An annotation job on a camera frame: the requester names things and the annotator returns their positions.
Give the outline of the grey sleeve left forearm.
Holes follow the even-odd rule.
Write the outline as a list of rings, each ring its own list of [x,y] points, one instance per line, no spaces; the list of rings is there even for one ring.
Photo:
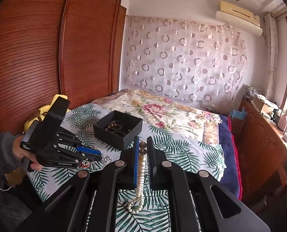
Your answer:
[[[13,152],[13,145],[16,138],[10,132],[0,133],[0,178],[13,170],[22,167],[22,162]]]

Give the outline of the person's left hand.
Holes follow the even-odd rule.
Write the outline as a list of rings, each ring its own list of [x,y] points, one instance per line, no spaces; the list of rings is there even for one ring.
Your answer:
[[[23,158],[28,158],[31,161],[31,169],[36,171],[41,171],[43,169],[43,166],[38,163],[35,154],[32,154],[29,151],[26,151],[20,147],[21,140],[23,139],[23,136],[20,135],[15,138],[13,141],[13,147],[12,151],[14,156],[17,158],[17,160],[21,161]]]

